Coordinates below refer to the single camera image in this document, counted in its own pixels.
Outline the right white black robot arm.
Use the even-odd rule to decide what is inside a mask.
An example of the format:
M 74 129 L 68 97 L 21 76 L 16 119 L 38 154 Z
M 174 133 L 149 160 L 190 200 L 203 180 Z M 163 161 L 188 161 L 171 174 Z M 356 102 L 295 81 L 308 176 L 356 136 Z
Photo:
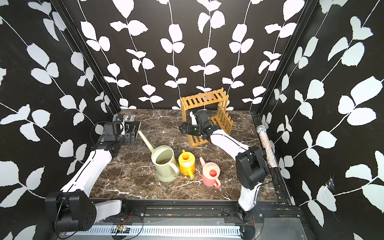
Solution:
M 205 110 L 192 113 L 196 123 L 182 122 L 180 132 L 211 141 L 235 160 L 237 178 L 242 185 L 238 218 L 243 222 L 253 219 L 257 195 L 268 173 L 264 151 L 258 146 L 249 147 L 232 138 L 220 126 L 211 123 Z

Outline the pink plastic watering can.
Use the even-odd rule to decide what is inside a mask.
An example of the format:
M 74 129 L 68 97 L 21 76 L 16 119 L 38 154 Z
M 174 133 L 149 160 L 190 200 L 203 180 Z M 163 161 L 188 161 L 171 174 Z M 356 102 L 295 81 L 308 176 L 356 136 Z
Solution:
M 221 170 L 219 166 L 213 162 L 206 163 L 205 160 L 200 157 L 200 163 L 203 168 L 202 180 L 206 186 L 215 187 L 219 189 L 222 184 L 219 180 Z

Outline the black front mounting rail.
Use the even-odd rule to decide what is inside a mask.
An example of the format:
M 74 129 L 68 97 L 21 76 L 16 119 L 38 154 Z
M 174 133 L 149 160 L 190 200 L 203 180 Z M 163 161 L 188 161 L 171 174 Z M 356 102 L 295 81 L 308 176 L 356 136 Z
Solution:
M 299 219 L 305 222 L 303 211 L 288 203 L 257 202 L 253 210 L 241 213 L 236 201 L 211 200 L 123 200 L 119 214 L 102 219 L 104 223 L 140 223 L 140 219 L 220 219 L 225 223 L 248 225 L 251 220 Z

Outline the yellow plastic watering can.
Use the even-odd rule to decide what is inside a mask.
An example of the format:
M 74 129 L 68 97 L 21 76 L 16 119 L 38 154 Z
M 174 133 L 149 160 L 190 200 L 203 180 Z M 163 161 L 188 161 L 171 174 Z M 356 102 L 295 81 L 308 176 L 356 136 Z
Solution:
M 196 167 L 195 161 L 196 158 L 191 152 L 186 152 L 183 150 L 179 156 L 179 166 L 181 173 L 185 176 L 189 176 L 191 179 L 194 179 L 194 172 Z

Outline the green metal watering can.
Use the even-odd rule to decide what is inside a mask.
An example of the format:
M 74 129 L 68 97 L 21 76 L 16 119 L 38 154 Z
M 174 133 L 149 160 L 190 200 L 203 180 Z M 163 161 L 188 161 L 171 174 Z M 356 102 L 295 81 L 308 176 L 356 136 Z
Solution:
M 161 182 L 171 182 L 180 174 L 180 168 L 175 159 L 174 150 L 169 146 L 154 147 L 141 130 L 138 131 L 149 150 L 151 160 L 156 168 L 156 176 Z

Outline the small black white card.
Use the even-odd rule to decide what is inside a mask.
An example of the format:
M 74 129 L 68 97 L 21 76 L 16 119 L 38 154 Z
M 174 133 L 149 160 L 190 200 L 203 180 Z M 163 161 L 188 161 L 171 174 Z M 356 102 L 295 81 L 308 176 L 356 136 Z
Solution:
M 136 119 L 135 115 L 124 115 L 123 120 L 124 122 L 133 122 Z

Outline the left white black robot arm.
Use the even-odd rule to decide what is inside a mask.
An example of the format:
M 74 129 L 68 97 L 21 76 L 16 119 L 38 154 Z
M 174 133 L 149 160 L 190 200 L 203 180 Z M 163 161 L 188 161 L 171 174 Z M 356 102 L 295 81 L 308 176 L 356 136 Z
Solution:
M 50 193 L 45 199 L 48 220 L 54 232 L 89 230 L 94 223 L 122 210 L 121 200 L 107 200 L 94 204 L 89 196 L 104 168 L 117 156 L 126 141 L 122 122 L 106 122 L 104 133 L 99 137 L 84 165 L 59 192 Z

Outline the rhinestone silver microphone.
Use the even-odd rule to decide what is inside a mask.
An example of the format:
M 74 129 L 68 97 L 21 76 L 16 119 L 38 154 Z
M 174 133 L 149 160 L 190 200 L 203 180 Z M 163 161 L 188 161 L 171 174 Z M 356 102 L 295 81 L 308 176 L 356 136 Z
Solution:
M 272 145 L 270 143 L 266 127 L 264 125 L 257 126 L 257 133 L 259 135 L 259 139 L 262 143 L 262 146 L 266 151 L 267 162 L 269 163 L 271 168 L 277 168 L 278 163 L 276 161 L 276 157 Z

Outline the white perforated rail strip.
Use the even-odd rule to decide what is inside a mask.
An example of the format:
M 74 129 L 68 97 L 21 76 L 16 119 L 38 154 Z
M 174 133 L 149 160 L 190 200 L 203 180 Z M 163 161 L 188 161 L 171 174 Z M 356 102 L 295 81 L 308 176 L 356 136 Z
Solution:
M 159 237 L 224 237 L 238 238 L 241 236 L 239 226 L 127 226 L 130 227 L 128 234 L 113 235 L 116 225 L 92 226 L 87 231 L 79 231 L 73 237 L 134 237 L 134 236 L 159 236 Z

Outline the wooden slatted two-tier shelf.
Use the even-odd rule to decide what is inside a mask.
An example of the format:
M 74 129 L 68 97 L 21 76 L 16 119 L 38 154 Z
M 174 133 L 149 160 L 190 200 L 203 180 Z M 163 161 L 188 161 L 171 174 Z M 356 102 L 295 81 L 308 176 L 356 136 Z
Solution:
M 230 134 L 233 127 L 233 120 L 227 112 L 229 95 L 221 88 L 206 93 L 180 98 L 182 122 L 196 123 L 191 118 L 191 111 L 206 110 L 213 125 L 219 125 L 221 130 Z M 209 142 L 209 139 L 187 135 L 191 147 L 198 147 Z

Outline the black book with gold text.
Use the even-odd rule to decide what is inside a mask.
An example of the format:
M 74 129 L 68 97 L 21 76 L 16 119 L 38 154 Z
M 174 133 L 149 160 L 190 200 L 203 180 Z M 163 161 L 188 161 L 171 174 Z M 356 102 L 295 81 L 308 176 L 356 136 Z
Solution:
M 131 122 L 123 122 L 124 129 L 122 131 L 122 135 L 127 137 L 134 136 L 135 138 L 138 135 L 138 131 L 140 130 L 141 127 L 141 122 L 140 121 L 131 121 Z

